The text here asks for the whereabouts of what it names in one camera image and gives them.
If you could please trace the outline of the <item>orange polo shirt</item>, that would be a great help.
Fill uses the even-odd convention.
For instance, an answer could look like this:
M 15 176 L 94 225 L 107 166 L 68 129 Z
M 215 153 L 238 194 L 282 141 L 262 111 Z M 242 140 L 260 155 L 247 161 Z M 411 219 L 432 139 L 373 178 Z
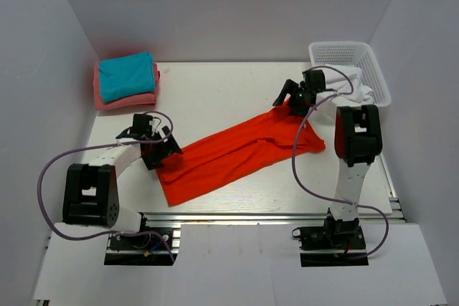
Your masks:
M 302 117 L 290 114 L 283 104 L 243 123 L 207 136 L 163 160 L 156 170 L 169 206 L 217 190 L 274 163 L 297 154 L 326 149 L 311 126 L 294 140 Z

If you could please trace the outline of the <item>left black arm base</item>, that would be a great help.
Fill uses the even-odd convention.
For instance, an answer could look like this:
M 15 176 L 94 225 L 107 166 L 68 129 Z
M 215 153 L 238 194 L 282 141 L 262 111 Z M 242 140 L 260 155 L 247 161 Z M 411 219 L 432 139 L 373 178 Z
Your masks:
M 180 228 L 151 221 L 141 222 L 140 236 L 110 235 L 104 265 L 129 267 L 170 267 L 179 253 Z

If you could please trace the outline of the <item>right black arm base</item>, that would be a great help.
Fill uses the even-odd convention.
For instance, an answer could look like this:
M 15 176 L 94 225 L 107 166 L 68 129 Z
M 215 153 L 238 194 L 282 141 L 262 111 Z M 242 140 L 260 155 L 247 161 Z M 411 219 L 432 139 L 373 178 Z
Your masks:
M 369 264 L 358 219 L 342 221 L 328 216 L 321 226 L 297 227 L 291 234 L 299 241 L 302 267 L 363 267 Z

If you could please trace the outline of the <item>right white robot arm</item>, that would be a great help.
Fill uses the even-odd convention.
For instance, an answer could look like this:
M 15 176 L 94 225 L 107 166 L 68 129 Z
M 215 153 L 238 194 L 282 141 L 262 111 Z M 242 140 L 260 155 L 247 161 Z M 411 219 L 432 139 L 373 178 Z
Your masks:
M 274 106 L 286 104 L 290 114 L 302 117 L 305 125 L 313 111 L 325 104 L 347 100 L 357 90 L 346 68 L 322 65 L 303 72 L 301 82 L 285 81 Z M 363 238 L 359 224 L 361 190 L 366 174 L 382 152 L 382 132 L 376 105 L 337 105 L 330 112 L 335 117 L 334 150 L 339 160 L 339 174 L 334 197 L 322 226 L 301 227 L 292 235 L 305 250 L 341 248 Z

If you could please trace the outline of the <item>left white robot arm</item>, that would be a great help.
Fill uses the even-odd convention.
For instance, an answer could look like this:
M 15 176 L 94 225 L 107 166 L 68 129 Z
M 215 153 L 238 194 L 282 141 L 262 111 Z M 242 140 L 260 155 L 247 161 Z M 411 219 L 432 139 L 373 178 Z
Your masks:
M 89 163 L 75 163 L 67 169 L 62 220 L 66 224 L 99 226 L 127 233 L 127 240 L 137 248 L 151 241 L 151 230 L 142 224 L 143 215 L 121 206 L 118 178 L 136 161 L 147 170 L 163 166 L 163 160 L 181 154 L 173 137 L 173 125 L 158 128 L 152 112 L 136 113 L 130 127 L 115 137 Z

